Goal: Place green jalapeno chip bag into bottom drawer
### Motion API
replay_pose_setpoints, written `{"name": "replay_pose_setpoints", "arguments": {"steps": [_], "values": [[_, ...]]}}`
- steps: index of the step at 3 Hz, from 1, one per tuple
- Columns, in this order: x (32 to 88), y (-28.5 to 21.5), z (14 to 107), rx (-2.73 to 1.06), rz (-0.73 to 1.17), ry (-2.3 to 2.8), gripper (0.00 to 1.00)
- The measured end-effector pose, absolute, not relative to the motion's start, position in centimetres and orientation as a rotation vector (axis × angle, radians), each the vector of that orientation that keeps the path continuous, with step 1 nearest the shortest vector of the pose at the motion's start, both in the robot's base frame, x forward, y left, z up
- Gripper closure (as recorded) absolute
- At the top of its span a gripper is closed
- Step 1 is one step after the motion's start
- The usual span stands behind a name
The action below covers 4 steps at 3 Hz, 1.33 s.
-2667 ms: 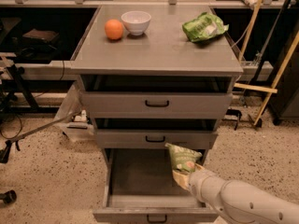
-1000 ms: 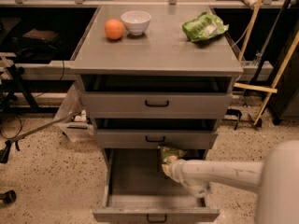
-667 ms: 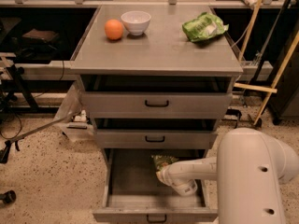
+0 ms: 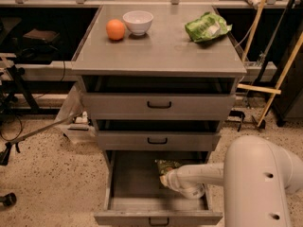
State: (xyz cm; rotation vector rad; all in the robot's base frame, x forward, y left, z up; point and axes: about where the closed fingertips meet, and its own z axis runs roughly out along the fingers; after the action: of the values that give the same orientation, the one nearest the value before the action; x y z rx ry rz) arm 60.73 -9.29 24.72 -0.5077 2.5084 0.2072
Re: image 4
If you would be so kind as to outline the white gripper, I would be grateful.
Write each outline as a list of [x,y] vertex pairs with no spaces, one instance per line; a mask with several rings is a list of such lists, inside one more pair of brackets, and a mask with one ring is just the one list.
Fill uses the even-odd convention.
[[195,180],[187,180],[178,174],[177,169],[160,176],[160,182],[163,186],[180,193],[190,200],[197,200],[205,194],[205,187],[201,183]]

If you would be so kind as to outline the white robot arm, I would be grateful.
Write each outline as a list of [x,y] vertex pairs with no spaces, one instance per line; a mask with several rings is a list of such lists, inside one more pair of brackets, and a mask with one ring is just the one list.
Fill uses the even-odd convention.
[[303,188],[303,161],[266,139],[236,139],[222,163],[156,163],[162,185],[188,199],[202,197],[207,184],[221,186],[225,227],[292,227],[286,196]]

